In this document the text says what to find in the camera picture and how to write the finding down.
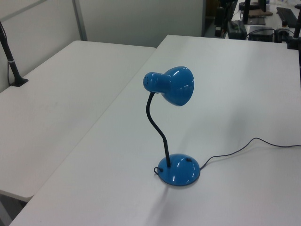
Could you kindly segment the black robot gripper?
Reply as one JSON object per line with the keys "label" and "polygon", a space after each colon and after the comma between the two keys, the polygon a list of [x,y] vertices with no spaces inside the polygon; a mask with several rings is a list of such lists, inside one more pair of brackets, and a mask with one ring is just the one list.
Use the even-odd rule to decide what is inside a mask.
{"label": "black robot gripper", "polygon": [[216,9],[216,15],[214,19],[214,25],[216,27],[221,28],[222,32],[220,34],[220,30],[215,30],[214,36],[216,38],[225,38],[226,36],[226,31],[225,31],[225,25],[226,25],[226,10],[222,7],[218,7]]}

